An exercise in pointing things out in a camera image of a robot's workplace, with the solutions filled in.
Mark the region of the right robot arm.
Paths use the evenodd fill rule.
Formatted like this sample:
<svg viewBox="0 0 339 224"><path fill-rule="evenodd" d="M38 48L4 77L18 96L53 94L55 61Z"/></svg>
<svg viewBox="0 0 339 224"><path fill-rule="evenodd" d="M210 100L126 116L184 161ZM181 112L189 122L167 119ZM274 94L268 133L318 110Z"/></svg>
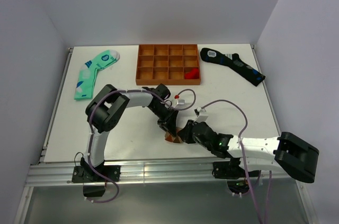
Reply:
<svg viewBox="0 0 339 224"><path fill-rule="evenodd" d="M315 181L319 150L290 132L273 138L242 138L216 133L205 122L189 120L178 136L187 144L199 144L218 158L229 159L225 177L237 179L245 172L285 171L304 183Z"/></svg>

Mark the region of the brown argyle sock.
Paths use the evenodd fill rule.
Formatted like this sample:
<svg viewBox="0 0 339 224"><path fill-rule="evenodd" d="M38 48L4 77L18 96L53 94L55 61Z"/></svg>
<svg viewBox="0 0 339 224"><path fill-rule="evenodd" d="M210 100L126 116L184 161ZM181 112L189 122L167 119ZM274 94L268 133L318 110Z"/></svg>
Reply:
<svg viewBox="0 0 339 224"><path fill-rule="evenodd" d="M172 136L169 132L165 133L165 141L169 142L169 143L173 143L173 144L183 144L183 140L181 139L181 137L179 136L179 131L182 130L182 128L177 127L176 128L176 132L177 132L177 136L174 137Z"/></svg>

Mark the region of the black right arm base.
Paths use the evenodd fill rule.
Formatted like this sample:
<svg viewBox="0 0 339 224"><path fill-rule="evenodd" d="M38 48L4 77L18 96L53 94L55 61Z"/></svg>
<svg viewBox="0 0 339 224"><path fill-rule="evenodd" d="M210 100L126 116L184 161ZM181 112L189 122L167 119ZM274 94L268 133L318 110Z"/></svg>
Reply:
<svg viewBox="0 0 339 224"><path fill-rule="evenodd" d="M212 176L216 179L226 180L227 189L232 196L243 196L249 192L245 170L239 164L239 160L212 163Z"/></svg>

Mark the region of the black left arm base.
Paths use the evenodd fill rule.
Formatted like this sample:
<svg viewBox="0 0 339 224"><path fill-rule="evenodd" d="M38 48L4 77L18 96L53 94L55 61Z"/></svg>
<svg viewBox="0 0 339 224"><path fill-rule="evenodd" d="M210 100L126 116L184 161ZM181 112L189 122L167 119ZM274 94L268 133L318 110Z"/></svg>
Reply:
<svg viewBox="0 0 339 224"><path fill-rule="evenodd" d="M74 184L84 184L83 195L87 198L100 198L106 191L109 180L118 182L120 178L120 165L105 166L100 164L95 168L102 176L94 172L88 163L84 162L74 167L72 180Z"/></svg>

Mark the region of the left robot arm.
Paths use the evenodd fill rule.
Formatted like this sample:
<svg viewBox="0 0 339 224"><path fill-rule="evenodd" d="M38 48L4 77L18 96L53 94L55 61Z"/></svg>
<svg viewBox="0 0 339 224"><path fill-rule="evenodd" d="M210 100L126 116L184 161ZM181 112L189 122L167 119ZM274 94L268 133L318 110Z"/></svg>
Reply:
<svg viewBox="0 0 339 224"><path fill-rule="evenodd" d="M105 85L85 110L91 132L86 156L81 161L85 168L84 175L90 181L98 181L103 176L104 150L108 135L127 108L149 108L158 117L158 126L171 136L177 136L178 110L166 107L164 103L170 95L164 84L131 92L118 90L110 84Z"/></svg>

